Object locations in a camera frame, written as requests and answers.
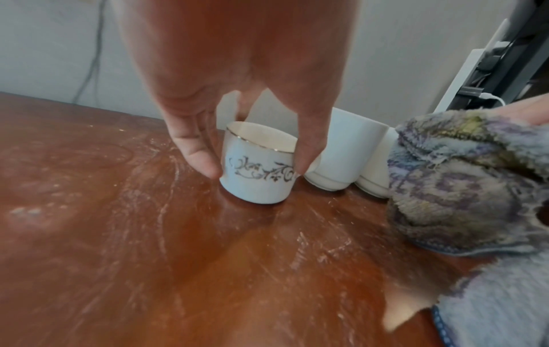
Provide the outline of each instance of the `ceramic cup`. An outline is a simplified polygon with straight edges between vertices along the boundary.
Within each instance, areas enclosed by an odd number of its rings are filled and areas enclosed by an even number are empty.
[[[293,152],[297,138],[255,123],[232,122],[223,140],[221,185],[234,196],[256,204],[276,204],[296,182]],[[320,163],[320,157],[309,171]]]
[[[399,139],[399,134],[395,128],[390,128],[379,145],[368,160],[360,177],[355,184],[368,194],[378,198],[389,197],[389,168],[387,159],[395,142]]]
[[[389,126],[334,108],[320,166],[305,178],[334,192],[355,182]]]

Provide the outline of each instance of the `cloth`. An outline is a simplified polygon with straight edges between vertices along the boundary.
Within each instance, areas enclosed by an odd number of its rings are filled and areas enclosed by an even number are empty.
[[[485,110],[416,117],[396,128],[388,221],[415,244],[499,260],[433,308],[447,346],[545,346],[549,328],[549,126]]]

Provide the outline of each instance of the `table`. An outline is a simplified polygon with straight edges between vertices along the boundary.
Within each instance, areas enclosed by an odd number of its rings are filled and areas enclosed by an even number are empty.
[[[0,173],[2,346],[441,346],[422,309],[475,264],[354,186],[239,200],[159,119],[0,94]]]

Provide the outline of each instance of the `wall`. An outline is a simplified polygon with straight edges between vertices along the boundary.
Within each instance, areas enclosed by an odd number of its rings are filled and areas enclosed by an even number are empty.
[[[427,113],[465,57],[488,42],[504,18],[531,0],[368,0],[337,107],[395,125]],[[0,2],[0,91],[70,102],[93,56],[97,0]],[[81,104],[158,117],[124,51],[108,7],[98,100]],[[218,108],[218,127],[234,113],[234,95]],[[270,93],[251,121],[297,133],[295,115]]]

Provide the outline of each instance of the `white cable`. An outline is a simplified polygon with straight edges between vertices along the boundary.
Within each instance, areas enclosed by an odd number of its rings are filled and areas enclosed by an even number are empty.
[[[502,98],[497,97],[497,96],[495,96],[493,94],[490,94],[490,93],[480,93],[479,98],[484,99],[484,100],[497,100],[502,104],[502,106],[506,105],[505,101],[503,101]]]

